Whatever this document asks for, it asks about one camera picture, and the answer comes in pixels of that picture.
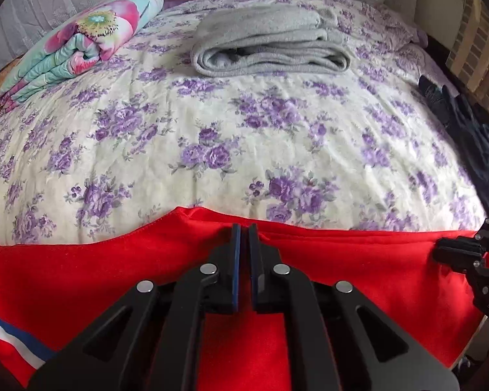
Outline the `red pants with striped sides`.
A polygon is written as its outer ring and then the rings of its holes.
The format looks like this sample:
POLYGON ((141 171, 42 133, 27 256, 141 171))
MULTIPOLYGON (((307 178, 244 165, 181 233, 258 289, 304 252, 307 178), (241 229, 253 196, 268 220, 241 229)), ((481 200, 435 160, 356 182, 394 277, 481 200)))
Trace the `red pants with striped sides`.
POLYGON ((97 244, 0 245, 0 390, 489 390, 477 232, 302 229, 205 208, 97 244))

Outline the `dark navy garment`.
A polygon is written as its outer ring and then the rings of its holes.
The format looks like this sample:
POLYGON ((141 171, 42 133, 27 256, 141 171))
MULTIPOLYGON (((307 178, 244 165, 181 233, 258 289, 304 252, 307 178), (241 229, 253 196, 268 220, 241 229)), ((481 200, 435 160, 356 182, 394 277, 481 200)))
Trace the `dark navy garment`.
POLYGON ((419 90, 427 107, 452 138, 469 178, 489 216, 489 126, 479 121, 467 98, 454 96, 422 75, 419 90))

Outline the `checkered beige cloth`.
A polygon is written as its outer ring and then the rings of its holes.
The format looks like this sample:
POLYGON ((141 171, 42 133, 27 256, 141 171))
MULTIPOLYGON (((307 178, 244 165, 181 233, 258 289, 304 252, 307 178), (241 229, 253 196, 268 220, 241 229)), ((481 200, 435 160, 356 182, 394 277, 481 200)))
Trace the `checkered beige cloth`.
POLYGON ((489 112, 489 9, 482 0, 464 0, 447 66, 470 96, 489 112))

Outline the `purple floral bed quilt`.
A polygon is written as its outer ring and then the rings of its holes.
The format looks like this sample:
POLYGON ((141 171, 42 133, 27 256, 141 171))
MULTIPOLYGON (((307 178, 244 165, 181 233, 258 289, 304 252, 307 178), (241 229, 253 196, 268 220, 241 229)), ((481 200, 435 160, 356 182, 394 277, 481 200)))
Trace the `purple floral bed quilt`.
POLYGON ((477 229, 485 211, 418 90, 444 77, 417 26, 355 0, 198 0, 108 62, 0 114, 0 243, 86 243, 178 207, 323 229, 477 229), (335 14, 344 73, 193 70, 218 9, 335 14))

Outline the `folded teal floral blanket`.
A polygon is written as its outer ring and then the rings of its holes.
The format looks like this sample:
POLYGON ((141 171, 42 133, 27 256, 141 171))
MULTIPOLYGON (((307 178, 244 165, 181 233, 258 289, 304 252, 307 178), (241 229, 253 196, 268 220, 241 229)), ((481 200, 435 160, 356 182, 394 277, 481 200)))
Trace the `folded teal floral blanket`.
POLYGON ((107 61, 163 8, 164 0, 107 0, 46 34, 9 72, 0 107, 15 108, 37 92, 107 61))

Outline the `folded grey garment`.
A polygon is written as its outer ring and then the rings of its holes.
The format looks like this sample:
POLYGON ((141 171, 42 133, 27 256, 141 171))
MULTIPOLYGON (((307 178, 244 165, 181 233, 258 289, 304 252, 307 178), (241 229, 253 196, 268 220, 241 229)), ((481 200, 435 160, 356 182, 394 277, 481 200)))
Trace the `folded grey garment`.
POLYGON ((200 21, 191 65, 207 77, 269 72, 342 73, 350 68, 332 11, 292 5, 220 10, 200 21))

